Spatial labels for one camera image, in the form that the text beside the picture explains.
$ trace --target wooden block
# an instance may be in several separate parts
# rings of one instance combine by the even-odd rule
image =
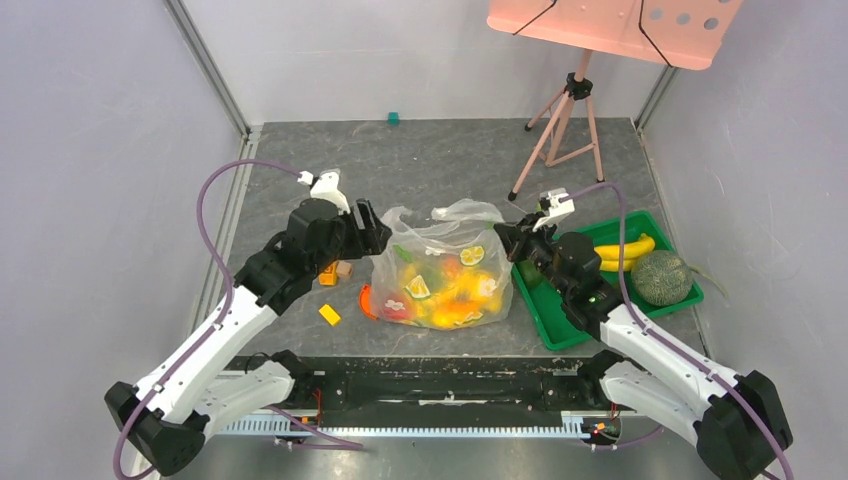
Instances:
[[[336,274],[342,278],[350,278],[353,275],[353,265],[345,262],[344,260],[339,260],[338,265],[336,265]]]
[[[327,323],[334,327],[342,320],[342,317],[335,310],[333,310],[333,307],[329,305],[324,305],[323,307],[318,309],[318,313],[320,313],[321,316],[324,317],[324,320],[326,320]]]
[[[320,285],[332,287],[339,282],[339,274],[336,268],[338,263],[333,262],[326,270],[318,274],[318,283]]]

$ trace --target gray marble tabletop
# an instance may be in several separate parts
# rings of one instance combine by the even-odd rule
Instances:
[[[448,206],[472,198],[498,206],[506,219],[520,218],[533,208],[542,191],[565,187],[576,191],[595,183],[591,154],[552,168],[537,162],[514,203],[506,196],[544,127],[525,132],[524,119],[420,120],[386,122],[313,122],[266,124],[257,159],[283,162],[318,173],[341,169],[341,190],[348,200],[367,198],[382,215],[403,205],[416,210]],[[638,137],[627,119],[599,119],[598,133],[608,180],[624,187],[628,210],[648,210],[665,225],[662,207]],[[585,119],[572,119],[561,153],[589,142]],[[229,259],[237,270],[276,232],[286,228],[289,212],[306,198],[304,187],[278,171],[256,167]],[[611,192],[575,201],[576,212],[561,230],[579,228],[618,216]],[[324,356],[591,356],[597,342],[552,352],[539,338],[527,305],[516,290],[507,318],[501,322],[454,331],[438,331],[367,319],[358,296],[370,283],[372,262],[352,262],[353,277],[335,287],[315,284],[271,326],[257,335],[242,354],[291,349],[299,355]],[[331,327],[318,309],[331,305],[341,322]],[[691,347],[702,351],[691,309],[657,319],[657,323]]]

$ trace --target plastic bag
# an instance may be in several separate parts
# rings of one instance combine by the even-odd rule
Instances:
[[[394,207],[382,222],[392,237],[381,255],[371,257],[371,312],[379,318],[420,327],[453,330],[506,317],[512,303],[510,269],[492,224],[498,209],[460,200],[434,208],[438,221]]]

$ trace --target banana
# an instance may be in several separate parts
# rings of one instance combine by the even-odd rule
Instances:
[[[625,260],[624,261],[624,271],[629,272],[633,265],[636,264],[635,259]],[[601,260],[601,271],[602,272],[617,272],[618,271],[618,260]]]
[[[639,240],[624,245],[624,259],[635,260],[652,252],[656,246],[654,239],[643,233],[639,236]],[[601,245],[595,247],[595,252],[601,256],[601,260],[611,260],[618,263],[618,245]]]

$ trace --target green plastic tray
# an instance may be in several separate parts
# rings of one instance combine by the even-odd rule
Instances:
[[[656,250],[674,251],[668,237],[665,236],[654,220],[654,217],[647,211],[638,210],[629,213],[627,215],[626,228],[624,235],[625,242],[634,242],[639,238],[639,235],[646,233],[656,242]],[[579,228],[577,231],[592,237],[595,245],[618,243],[618,217]],[[601,272],[601,276],[612,284],[618,283],[618,274],[615,272]],[[559,294],[556,293],[556,290],[548,282],[543,281],[535,287],[528,289],[517,266],[512,268],[512,277],[516,285],[518,285],[518,290],[527,302],[530,314],[536,322],[536,328],[539,329],[539,335],[545,342],[545,346],[550,350],[562,350],[591,338],[589,334],[581,332],[571,325],[560,307],[562,300]],[[677,310],[695,305],[704,299],[704,292],[696,282],[692,285],[692,290],[689,291],[689,295],[683,301],[667,307],[656,307],[645,302],[633,290],[633,285],[630,283],[630,272],[624,273],[624,283],[627,285],[627,292],[630,294],[631,301],[648,318],[657,318],[671,312],[676,312]]]

